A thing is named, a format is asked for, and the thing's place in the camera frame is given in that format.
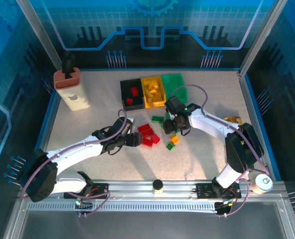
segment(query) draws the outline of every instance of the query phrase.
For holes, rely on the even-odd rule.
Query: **green block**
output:
[[[163,116],[152,116],[153,123],[163,123],[164,117]]]
[[[170,119],[170,116],[169,116],[169,113],[168,113],[168,112],[165,113],[165,118],[166,118],[167,120]]]
[[[171,151],[171,150],[173,150],[173,149],[175,148],[175,144],[172,143],[172,142],[170,142],[170,143],[167,144],[166,148],[167,148],[169,151]]]

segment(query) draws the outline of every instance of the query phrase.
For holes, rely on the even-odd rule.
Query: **orange block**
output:
[[[179,139],[177,137],[177,135],[173,135],[170,137],[172,143],[177,144],[179,142]]]

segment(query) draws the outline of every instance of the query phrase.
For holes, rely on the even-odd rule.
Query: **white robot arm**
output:
[[[262,147],[253,127],[247,123],[237,125],[224,121],[204,111],[196,104],[188,106],[182,104],[177,97],[172,97],[166,101],[165,107],[171,116],[171,119],[163,123],[165,133],[169,134],[180,130],[182,135],[187,135],[191,128],[197,128],[225,144],[227,164],[217,177],[212,180],[212,188],[217,197],[224,195],[226,192],[229,193],[231,185],[256,162],[252,151],[235,133],[235,129],[243,132],[259,157],[263,155]],[[35,174],[33,180],[28,183],[26,193],[33,202],[41,201],[53,193],[88,194],[89,190],[91,190],[89,184],[91,184],[92,180],[85,173],[64,174],[62,172],[87,158],[99,156],[106,152],[113,155],[122,146],[136,147],[140,145],[142,135],[132,133],[134,119],[127,119],[124,128],[122,128],[124,119],[124,117],[121,117],[113,126],[97,130],[84,140],[68,147],[49,152],[43,152],[41,149],[35,150],[18,173],[17,180],[19,184],[24,187],[33,173],[48,161]]]
[[[91,190],[91,185],[88,185],[91,182],[85,173],[62,172],[87,158],[106,152],[114,155],[123,146],[139,146],[142,143],[142,135],[132,133],[134,119],[127,118],[126,123],[124,120],[124,117],[120,117],[112,126],[97,130],[84,140],[68,147],[49,152],[35,150],[18,172],[18,183],[22,187],[28,183],[26,193],[33,202],[39,202],[54,193],[87,194]]]
[[[182,135],[187,135],[191,128],[197,128],[225,144],[226,166],[212,181],[217,196],[228,191],[229,187],[257,161],[257,157],[260,158],[264,154],[253,127],[248,123],[237,125],[227,122],[211,115],[196,104],[186,106],[177,97],[168,99],[165,107],[170,114],[170,119],[163,124],[165,133],[180,130]],[[242,132],[256,155],[235,131]]]

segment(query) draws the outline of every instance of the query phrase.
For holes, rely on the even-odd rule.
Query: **glass panel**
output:
[[[295,181],[295,0],[286,4],[248,76],[280,175]]]
[[[274,0],[33,0],[80,68],[238,68]]]
[[[17,3],[0,1],[0,238],[19,191],[13,183],[20,164],[15,166],[10,157],[26,158],[34,150],[53,91],[53,72]]]

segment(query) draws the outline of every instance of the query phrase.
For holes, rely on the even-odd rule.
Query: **cable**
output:
[[[25,186],[23,187],[23,189],[22,189],[22,192],[21,192],[21,198],[22,199],[24,199],[24,198],[28,198],[29,196],[24,196],[24,194],[26,193],[26,190],[27,190],[27,188],[28,188],[28,186],[29,186],[29,184],[32,182],[32,180],[34,179],[34,177],[37,175],[37,173],[47,164],[47,163],[49,163],[49,162],[51,162],[52,160],[54,160],[55,158],[57,158],[57,157],[59,157],[60,155],[62,155],[62,154],[64,154],[64,153],[66,153],[66,152],[68,152],[68,151],[70,151],[70,150],[73,150],[73,149],[75,149],[75,148],[78,148],[78,147],[80,147],[80,146],[87,146],[87,145],[89,145],[89,144],[98,144],[98,143],[101,143],[101,142],[104,142],[104,141],[108,141],[108,140],[110,140],[110,139],[112,139],[112,138],[114,138],[115,136],[117,136],[123,129],[124,129],[124,127],[126,126],[126,123],[127,123],[127,113],[126,113],[126,111],[125,110],[123,110],[123,109],[120,109],[119,111],[118,111],[118,117],[120,118],[121,117],[121,115],[120,115],[120,113],[121,112],[123,112],[123,114],[124,114],[124,121],[123,121],[123,124],[122,124],[122,126],[120,127],[120,129],[116,132],[116,133],[114,133],[113,135],[111,135],[111,136],[109,136],[109,137],[107,137],[107,138],[104,138],[104,139],[100,139],[100,140],[95,140],[95,141],[90,141],[90,142],[86,142],[86,143],[79,143],[79,144],[76,144],[76,145],[73,145],[73,146],[71,146],[71,147],[68,147],[68,148],[66,148],[66,149],[64,149],[64,150],[62,150],[61,152],[59,152],[59,153],[57,153],[57,154],[55,154],[54,156],[52,156],[51,158],[49,158],[49,159],[47,159],[46,161],[44,161],[35,171],[34,171],[34,173],[30,176],[30,178],[27,180],[27,182],[26,182],[26,184],[25,184]]]
[[[94,188],[94,189],[92,189],[91,192],[88,193],[88,194],[86,195],[86,197],[89,197],[89,196],[90,196],[94,191],[96,191],[96,190],[99,190],[99,188]]]
[[[235,195],[235,199],[236,199],[235,203],[237,203],[237,195],[236,195],[236,193],[234,192],[233,189],[230,189],[229,191],[231,191]]]
[[[248,199],[248,196],[249,196],[249,183],[248,183],[247,179],[245,179],[245,178],[241,178],[239,181],[241,181],[241,180],[246,181],[246,184],[247,184],[247,193],[246,193],[246,196],[244,198],[244,201],[242,202],[242,204],[239,206],[238,209],[236,209],[235,211],[233,211],[233,212],[231,212],[229,214],[226,214],[226,216],[230,216],[230,215],[233,215],[233,214],[237,213],[243,207],[243,205],[246,203],[246,201]]]
[[[240,132],[238,129],[236,129],[235,127],[233,127],[233,126],[231,126],[230,124],[228,124],[228,123],[226,123],[226,122],[224,122],[224,121],[221,121],[221,120],[219,120],[219,119],[217,119],[217,118],[214,118],[214,117],[212,117],[212,116],[209,116],[209,115],[206,115],[205,114],[205,111],[204,111],[204,106],[205,106],[205,104],[207,103],[207,101],[208,101],[208,95],[207,95],[207,92],[202,88],[202,87],[200,87],[200,86],[198,86],[198,85],[193,85],[193,84],[188,84],[188,85],[183,85],[183,86],[180,86],[180,87],[178,87],[178,88],[176,88],[173,92],[172,92],[172,94],[170,95],[170,97],[172,97],[172,95],[176,92],[176,91],[178,91],[179,89],[181,89],[181,88],[186,88],[186,87],[197,87],[197,88],[199,88],[200,90],[202,90],[203,92],[204,92],[204,94],[205,94],[205,101],[204,101],[204,103],[201,105],[201,111],[202,111],[202,114],[205,116],[205,117],[208,117],[209,119],[211,119],[211,120],[213,120],[213,121],[215,121],[215,122],[218,122],[218,123],[220,123],[220,124],[222,124],[222,125],[224,125],[224,126],[226,126],[226,127],[230,127],[232,130],[234,130],[243,140],[244,140],[244,142],[247,144],[247,146],[249,147],[249,149],[250,149],[250,151],[252,152],[252,154],[254,155],[254,157],[256,158],[256,160],[257,160],[257,162],[261,165],[261,167],[264,169],[264,171],[265,171],[265,173],[267,174],[267,175],[269,175],[269,171],[268,171],[268,169],[265,167],[265,165],[264,165],[264,163],[262,162],[262,160],[259,158],[259,156],[258,156],[258,154],[256,153],[256,151],[254,150],[254,148],[252,147],[252,145],[249,143],[249,141],[246,139],[246,137],[243,135],[243,133],[242,132]]]
[[[87,217],[87,216],[89,216],[89,215],[91,215],[91,214],[94,214],[96,211],[98,211],[100,208],[102,208],[103,205],[106,204],[106,202],[108,201],[108,199],[109,199],[111,193],[110,193],[110,192],[107,192],[107,193],[102,193],[102,194],[98,194],[98,195],[90,196],[90,197],[80,197],[80,196],[76,195],[76,196],[78,196],[78,198],[83,198],[83,199],[98,198],[98,197],[101,197],[101,196],[104,196],[104,195],[108,195],[108,196],[107,196],[107,198],[101,203],[100,206],[98,206],[98,207],[97,207],[95,210],[93,210],[92,212],[84,213],[84,214],[81,214],[81,215],[83,215],[84,217]]]

